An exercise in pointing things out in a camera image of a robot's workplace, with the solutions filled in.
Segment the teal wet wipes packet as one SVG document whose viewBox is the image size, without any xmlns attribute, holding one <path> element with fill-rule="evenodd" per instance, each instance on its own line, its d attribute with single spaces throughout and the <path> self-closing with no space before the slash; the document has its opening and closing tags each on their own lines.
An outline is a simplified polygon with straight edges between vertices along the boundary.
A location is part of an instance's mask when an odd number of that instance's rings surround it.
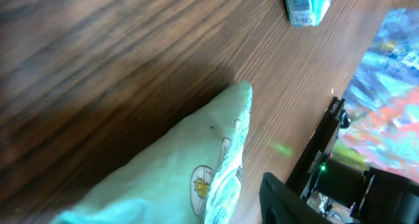
<svg viewBox="0 0 419 224">
<path fill-rule="evenodd" d="M 242 188 L 252 87 L 236 83 L 109 174 L 55 223 L 228 223 Z"/>
</svg>

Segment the teal white tissue pack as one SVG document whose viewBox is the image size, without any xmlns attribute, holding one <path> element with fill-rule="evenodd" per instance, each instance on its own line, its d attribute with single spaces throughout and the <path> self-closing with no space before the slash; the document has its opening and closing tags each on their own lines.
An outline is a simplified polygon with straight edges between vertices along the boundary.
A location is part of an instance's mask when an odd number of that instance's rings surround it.
<svg viewBox="0 0 419 224">
<path fill-rule="evenodd" d="M 289 21 L 293 26 L 318 26 L 332 0 L 285 0 Z"/>
</svg>

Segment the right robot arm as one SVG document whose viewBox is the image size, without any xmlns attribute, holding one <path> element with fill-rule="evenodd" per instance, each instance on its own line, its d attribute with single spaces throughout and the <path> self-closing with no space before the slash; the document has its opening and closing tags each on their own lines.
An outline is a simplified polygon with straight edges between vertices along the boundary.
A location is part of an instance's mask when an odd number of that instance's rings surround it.
<svg viewBox="0 0 419 224">
<path fill-rule="evenodd" d="M 376 168 L 364 172 L 330 160 L 322 165 L 314 189 L 351 209 L 360 223 L 417 223 L 418 184 Z M 328 223 L 270 172 L 259 191 L 263 223 Z"/>
</svg>

